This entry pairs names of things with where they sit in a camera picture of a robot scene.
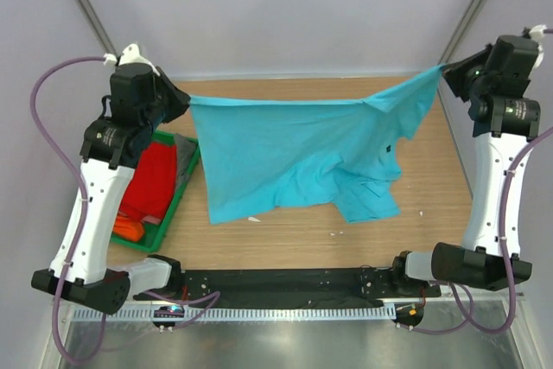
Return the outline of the turquoise t shirt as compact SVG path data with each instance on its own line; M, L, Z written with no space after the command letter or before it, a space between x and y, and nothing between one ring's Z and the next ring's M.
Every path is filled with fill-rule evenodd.
M348 223L397 216L397 143L415 136L441 76L432 67L360 99L192 97L209 220L323 204Z

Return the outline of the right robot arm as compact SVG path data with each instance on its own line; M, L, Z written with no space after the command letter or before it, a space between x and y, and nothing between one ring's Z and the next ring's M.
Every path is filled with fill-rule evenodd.
M498 291L522 283L532 265L520 258L518 215L524 169L522 150L538 136L541 108L524 93L543 58L530 35L501 35L493 44L442 70L455 97L470 104L476 176L473 204L460 245L439 243L431 252L395 257L396 279L438 280Z

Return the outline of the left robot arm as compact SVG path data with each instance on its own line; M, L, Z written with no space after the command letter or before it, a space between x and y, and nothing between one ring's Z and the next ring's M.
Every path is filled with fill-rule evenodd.
M112 228L124 193L156 128L183 115L190 101L160 67L144 58L116 60L111 92L101 115L86 129L81 164L71 167L78 193L54 259L34 272L31 286L94 309L116 314L127 299L153 289L178 290L181 264L150 255L118 270L106 263Z

